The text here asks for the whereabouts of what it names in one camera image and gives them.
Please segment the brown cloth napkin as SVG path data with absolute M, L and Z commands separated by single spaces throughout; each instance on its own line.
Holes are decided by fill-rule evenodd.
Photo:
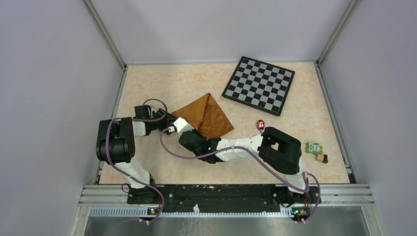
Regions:
M 221 107 L 210 93 L 173 112 L 185 119 L 207 139 L 220 138 L 234 130 Z

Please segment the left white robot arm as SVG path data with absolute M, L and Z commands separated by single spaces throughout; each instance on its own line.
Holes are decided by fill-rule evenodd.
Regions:
M 178 117 L 162 108 L 155 110 L 151 105 L 136 106 L 134 110 L 134 117 L 99 122 L 96 156 L 122 171 L 130 183 L 129 195 L 152 198 L 157 194 L 150 188 L 154 181 L 135 157 L 135 138 L 148 136 L 155 130 L 162 131 Z

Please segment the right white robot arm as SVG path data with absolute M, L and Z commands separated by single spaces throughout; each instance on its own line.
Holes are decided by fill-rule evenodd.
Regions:
M 274 127 L 265 127 L 257 135 L 248 138 L 207 139 L 183 118 L 178 118 L 162 133 L 178 133 L 178 143 L 193 153 L 191 159 L 216 164 L 254 158 L 286 184 L 290 192 L 304 194 L 309 191 L 307 176 L 300 164 L 301 142 Z

